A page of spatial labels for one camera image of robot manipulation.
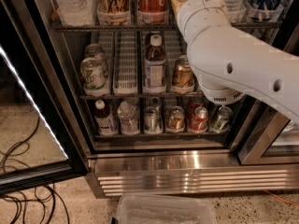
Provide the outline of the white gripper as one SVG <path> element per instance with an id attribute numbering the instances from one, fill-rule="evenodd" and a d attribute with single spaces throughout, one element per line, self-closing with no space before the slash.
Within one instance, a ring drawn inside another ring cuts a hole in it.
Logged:
<path id="1" fill-rule="evenodd" d="M 224 0 L 171 0 L 171 6 L 188 45 L 199 35 L 210 35 L 215 41 L 223 42 L 221 32 L 231 28 Z"/>

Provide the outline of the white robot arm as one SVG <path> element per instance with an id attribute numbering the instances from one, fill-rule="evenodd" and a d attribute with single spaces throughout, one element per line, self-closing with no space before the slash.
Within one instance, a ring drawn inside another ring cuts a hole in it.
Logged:
<path id="1" fill-rule="evenodd" d="M 187 57 L 206 98 L 247 94 L 299 121 L 299 58 L 234 28 L 224 0 L 171 0 Z"/>

